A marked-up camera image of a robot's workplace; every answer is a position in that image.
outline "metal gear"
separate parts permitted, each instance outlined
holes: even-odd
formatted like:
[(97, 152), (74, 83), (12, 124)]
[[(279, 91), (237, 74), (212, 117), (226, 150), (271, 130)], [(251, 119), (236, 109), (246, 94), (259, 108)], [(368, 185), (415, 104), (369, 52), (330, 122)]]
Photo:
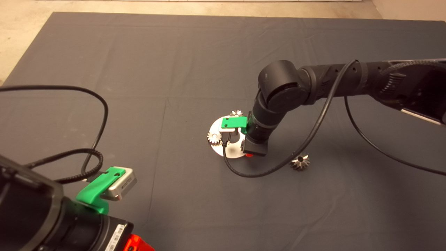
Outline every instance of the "metal gear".
[(229, 114), (231, 117), (241, 117), (243, 116), (243, 112), (240, 110), (232, 111), (231, 114)]
[(211, 145), (216, 146), (216, 145), (220, 144), (220, 142), (222, 140), (222, 135), (207, 133), (207, 140)]
[(303, 171), (310, 165), (310, 158), (308, 155), (300, 154), (297, 158), (291, 161), (291, 167), (296, 171)]

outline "gray fabric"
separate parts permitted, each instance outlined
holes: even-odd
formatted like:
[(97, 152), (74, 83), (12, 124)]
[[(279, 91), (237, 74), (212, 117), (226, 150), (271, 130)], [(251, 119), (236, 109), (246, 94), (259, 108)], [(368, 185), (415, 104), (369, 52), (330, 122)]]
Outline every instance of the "gray fabric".
[[(238, 177), (205, 135), (218, 117), (252, 108), (257, 75), (274, 60), (300, 67), (444, 58), (445, 44), (439, 21), (54, 13), (5, 85), (77, 85), (107, 100), (98, 150), (105, 166), (131, 167), (138, 177), (123, 201), (110, 203), (110, 215), (135, 223), (134, 233), (159, 251), (443, 250), (446, 180), (372, 149), (341, 99), (306, 151), (305, 172)], [(306, 137), (322, 102), (290, 112), (267, 157), (233, 165), (258, 172), (281, 161)], [(351, 105), (385, 150), (446, 171), (446, 130), (366, 96)], [(0, 107), (0, 152), (20, 163), (90, 146), (102, 116), (99, 102), (70, 92), (5, 93)], [(75, 174), (82, 160), (40, 171)], [(83, 186), (65, 193), (73, 198)]]

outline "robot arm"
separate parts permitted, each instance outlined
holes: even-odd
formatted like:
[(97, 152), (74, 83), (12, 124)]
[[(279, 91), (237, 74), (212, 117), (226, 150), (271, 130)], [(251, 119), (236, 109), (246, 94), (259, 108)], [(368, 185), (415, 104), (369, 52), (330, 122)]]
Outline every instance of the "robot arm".
[[(259, 91), (248, 115), (244, 153), (264, 156), (268, 139), (288, 111), (326, 98), (343, 64), (269, 64), (259, 74)], [(383, 61), (352, 64), (335, 96), (370, 95), (378, 102), (446, 124), (446, 60)]]

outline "label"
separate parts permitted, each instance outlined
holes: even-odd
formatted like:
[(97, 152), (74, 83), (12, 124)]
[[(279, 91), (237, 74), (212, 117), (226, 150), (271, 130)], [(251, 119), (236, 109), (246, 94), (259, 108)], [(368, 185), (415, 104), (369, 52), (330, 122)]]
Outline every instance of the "label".
[(116, 248), (116, 244), (118, 244), (119, 239), (121, 238), (122, 232), (124, 232), (125, 226), (122, 224), (118, 224), (116, 226), (115, 232), (113, 232), (113, 235), (111, 236), (110, 241), (108, 242), (107, 248), (105, 248), (105, 251), (114, 251)]

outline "cable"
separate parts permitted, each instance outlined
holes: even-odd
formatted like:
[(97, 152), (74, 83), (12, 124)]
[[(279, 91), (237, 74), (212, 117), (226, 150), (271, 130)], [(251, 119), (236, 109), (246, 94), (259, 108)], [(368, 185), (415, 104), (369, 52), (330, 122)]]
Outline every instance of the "cable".
[(322, 121), (325, 118), (325, 115), (326, 115), (326, 113), (328, 111), (328, 108), (329, 108), (329, 106), (331, 104), (331, 100), (335, 96), (336, 90), (338, 89), (338, 86), (339, 86), (339, 83), (342, 80), (342, 77), (344, 76), (344, 74), (347, 71), (347, 69), (355, 62), (356, 62), (356, 60), (353, 60), (353, 61), (345, 64), (344, 67), (342, 67), (342, 70), (339, 72), (339, 75), (336, 77), (336, 80), (334, 81), (333, 86), (330, 89), (330, 93), (327, 96), (327, 100), (325, 101), (325, 104), (324, 104), (324, 106), (322, 108), (321, 113), (319, 114), (318, 119), (316, 120), (316, 123), (313, 126), (313, 129), (311, 130), (310, 134), (307, 136), (305, 141), (301, 144), (301, 146), (298, 149), (296, 149), (288, 158), (286, 158), (284, 161), (282, 161), (281, 163), (279, 163), (275, 167), (273, 167), (273, 168), (271, 168), (271, 169), (269, 169), (267, 171), (264, 171), (262, 173), (259, 173), (259, 174), (246, 174), (246, 173), (242, 173), (242, 172), (239, 172), (239, 171), (235, 170), (231, 166), (231, 164), (229, 163), (229, 160), (228, 160), (228, 158), (226, 156), (227, 141), (224, 141), (223, 142), (223, 158), (224, 158), (224, 162), (226, 163), (226, 165), (229, 168), (229, 170), (231, 170), (233, 173), (235, 173), (236, 175), (241, 176), (241, 177), (245, 177), (245, 178), (259, 178), (259, 177), (267, 176), (268, 174), (271, 174), (271, 173), (281, 169), (285, 165), (289, 164), (293, 159), (295, 159), (296, 156), (298, 156), (300, 153), (302, 153), (302, 151), (305, 150), (305, 148), (310, 144), (311, 140), (316, 135), (319, 127), (322, 124)]
[(404, 165), (407, 165), (407, 166), (410, 166), (410, 167), (413, 167), (413, 168), (416, 168), (416, 169), (420, 169), (420, 170), (423, 170), (423, 171), (426, 171), (426, 172), (431, 172), (431, 173), (439, 174), (439, 175), (442, 175), (442, 176), (446, 176), (446, 172), (442, 172), (442, 171), (439, 171), (439, 170), (430, 169), (430, 168), (427, 168), (427, 167), (422, 167), (422, 166), (419, 166), (419, 165), (416, 165), (416, 164), (407, 162), (407, 161), (405, 161), (405, 160), (402, 160), (402, 159), (400, 159), (400, 158), (397, 158), (397, 157), (395, 157), (395, 156), (393, 156), (393, 155), (391, 155), (391, 154), (388, 154), (388, 153), (384, 152), (383, 150), (381, 150), (377, 145), (375, 145), (372, 141), (370, 141), (370, 140), (365, 136), (365, 134), (359, 129), (358, 125), (356, 124), (356, 122), (355, 122), (355, 120), (353, 119), (353, 116), (352, 116), (352, 114), (351, 114), (350, 106), (348, 105), (348, 98), (347, 98), (346, 96), (344, 97), (344, 104), (345, 104), (345, 109), (347, 110), (348, 118), (350, 119), (350, 122), (351, 122), (351, 124), (353, 125), (353, 127), (355, 128), (355, 130), (359, 133), (359, 135), (360, 135), (360, 136), (361, 136), (361, 137), (362, 137), (362, 138), (363, 138), (369, 145), (371, 145), (373, 148), (375, 148), (376, 150), (378, 150), (380, 153), (382, 153), (382, 154), (384, 154), (385, 156), (387, 156), (387, 157), (389, 157), (389, 158), (391, 158), (391, 159), (393, 159), (393, 160), (395, 160), (395, 161), (397, 161), (397, 162), (400, 162), (400, 163), (402, 163), (402, 164), (404, 164)]
[(41, 165), (44, 165), (44, 164), (47, 164), (47, 163), (50, 163), (50, 162), (53, 162), (53, 161), (65, 158), (65, 157), (68, 157), (70, 155), (79, 154), (79, 153), (88, 153), (89, 155), (94, 155), (99, 160), (98, 164), (94, 168), (92, 168), (91, 170), (88, 170), (85, 173), (81, 173), (81, 174), (78, 174), (78, 175), (70, 176), (70, 177), (67, 177), (67, 178), (61, 178), (61, 179), (58, 179), (58, 180), (55, 180), (55, 181), (59, 182), (61, 184), (67, 184), (67, 183), (72, 183), (72, 182), (76, 182), (76, 181), (81, 181), (81, 180), (83, 180), (85, 178), (88, 178), (88, 177), (90, 177), (92, 175), (95, 175), (99, 171), (99, 169), (101, 169), (102, 163), (104, 161), (104, 157), (102, 156), (102, 154), (100, 152), (98, 152), (98, 151), (96, 151), (94, 149), (91, 149), (91, 148), (78, 148), (78, 149), (62, 152), (62, 153), (59, 153), (59, 154), (56, 154), (56, 155), (53, 155), (53, 156), (50, 156), (50, 157), (46, 157), (46, 158), (43, 158), (43, 159), (40, 159), (40, 160), (31, 162), (31, 163), (28, 163), (28, 164), (24, 165), (24, 167), (29, 168), (29, 169), (33, 169), (35, 167), (38, 167), (38, 166), (41, 166)]
[[(105, 125), (107, 123), (108, 118), (108, 105), (104, 98), (102, 98), (99, 94), (96, 92), (78, 87), (78, 86), (70, 86), (70, 85), (16, 85), (16, 86), (4, 86), (0, 87), (0, 92), (11, 92), (11, 91), (26, 91), (26, 90), (67, 90), (67, 91), (77, 91), (77, 92), (84, 92), (87, 94), (92, 95), (96, 99), (98, 99), (102, 105), (104, 106), (104, 115), (102, 118), (101, 127), (99, 128), (98, 135), (96, 136), (95, 141), (93, 142), (93, 145), (91, 146), (92, 149), (96, 149), (99, 140), (102, 137), (102, 133), (104, 132)], [(90, 161), (91, 154), (87, 155), (87, 157), (84, 160), (84, 163), (81, 167), (81, 173), (85, 174), (85, 170), (87, 168), (88, 162)]]

